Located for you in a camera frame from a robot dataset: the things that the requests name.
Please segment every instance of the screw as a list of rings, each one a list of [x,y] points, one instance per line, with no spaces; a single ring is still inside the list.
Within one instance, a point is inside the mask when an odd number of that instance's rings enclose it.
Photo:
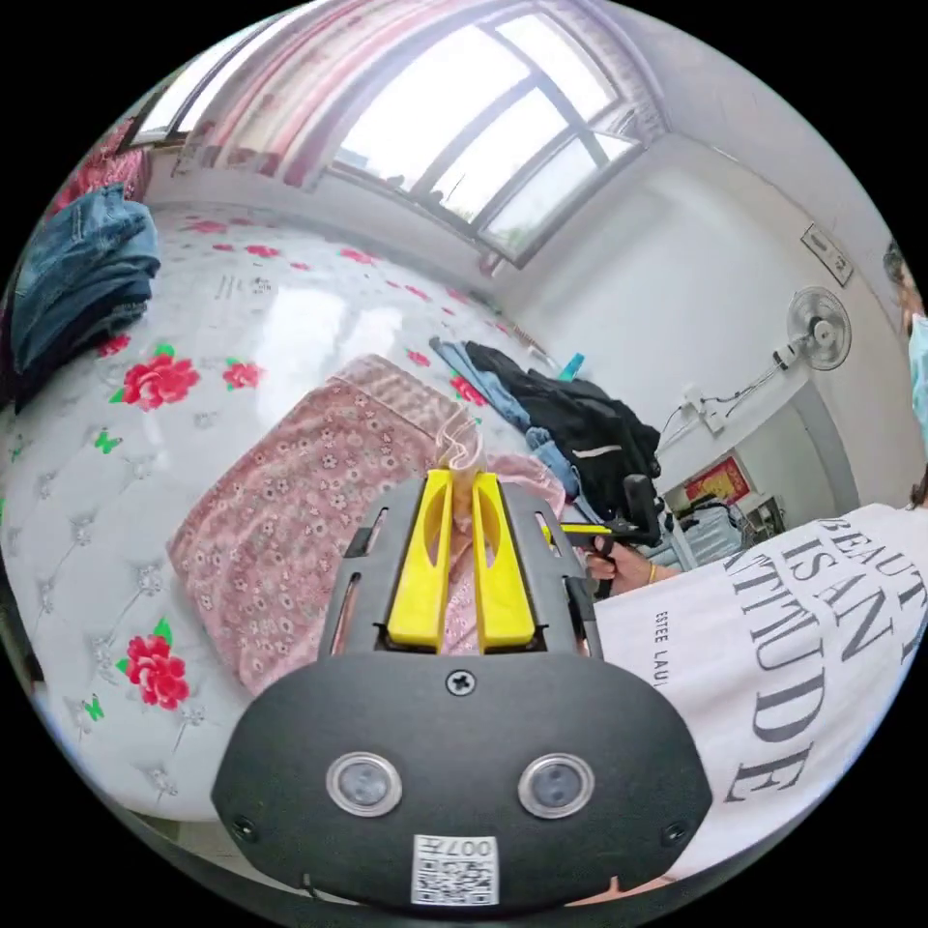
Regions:
[[[665,847],[679,844],[686,837],[687,828],[683,822],[674,822],[660,832],[660,843]]]
[[[258,829],[254,822],[244,815],[237,815],[232,820],[232,831],[240,841],[247,841],[248,844],[254,844],[258,840]]]
[[[455,670],[448,674],[445,686],[452,696],[470,696],[477,689],[477,678],[469,670]]]

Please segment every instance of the white t-shirt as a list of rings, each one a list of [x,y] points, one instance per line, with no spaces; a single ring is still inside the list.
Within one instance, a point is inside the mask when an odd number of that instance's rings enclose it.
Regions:
[[[673,703],[712,807],[667,876],[749,848],[826,793],[928,624],[928,509],[866,506],[596,605],[603,654]]]

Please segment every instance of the sticker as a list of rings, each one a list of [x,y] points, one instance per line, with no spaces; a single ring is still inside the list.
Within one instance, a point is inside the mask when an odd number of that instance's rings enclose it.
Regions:
[[[420,906],[495,906],[500,901],[496,838],[413,838],[411,901]]]
[[[92,703],[88,703],[87,700],[84,700],[81,705],[87,710],[87,714],[91,719],[96,722],[100,718],[106,718],[106,716],[103,715],[103,710],[100,708],[100,697],[96,693],[93,694],[93,700]]]
[[[104,454],[109,454],[114,448],[118,448],[122,445],[123,440],[121,438],[110,438],[109,432],[106,429],[102,429],[101,433],[97,436],[97,441],[94,442],[94,448],[99,448]]]

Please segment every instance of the qr code label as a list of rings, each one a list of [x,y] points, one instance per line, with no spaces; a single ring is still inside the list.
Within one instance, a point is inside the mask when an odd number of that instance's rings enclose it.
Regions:
[[[421,906],[495,906],[500,901],[496,838],[417,834],[412,901]]]

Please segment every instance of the wall fan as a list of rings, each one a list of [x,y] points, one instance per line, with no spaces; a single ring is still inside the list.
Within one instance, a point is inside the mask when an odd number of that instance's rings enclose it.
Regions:
[[[834,370],[851,351],[851,320],[841,301],[825,287],[806,287],[786,315],[790,341],[773,352],[782,370],[802,358],[813,370]]]

